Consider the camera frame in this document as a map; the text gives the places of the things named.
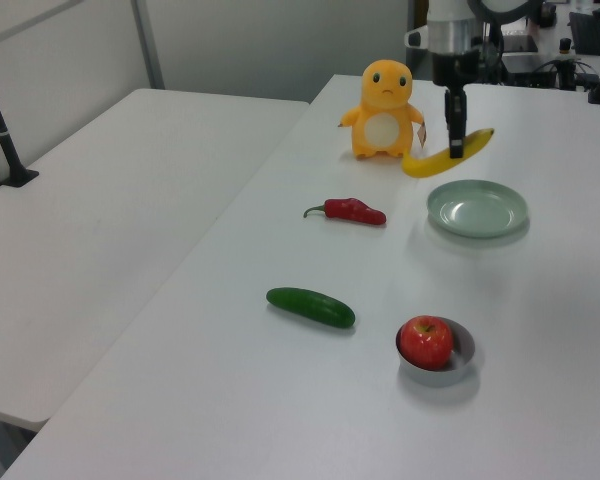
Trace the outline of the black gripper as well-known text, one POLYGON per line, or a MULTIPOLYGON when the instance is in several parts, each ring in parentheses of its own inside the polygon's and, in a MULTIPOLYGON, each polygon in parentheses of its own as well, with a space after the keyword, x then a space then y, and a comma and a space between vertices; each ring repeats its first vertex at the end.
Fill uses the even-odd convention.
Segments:
POLYGON ((464 155, 467 98, 462 87, 475 83, 480 75, 480 51, 461 54, 432 54, 432 81, 445 87, 445 120, 451 158, 464 155))

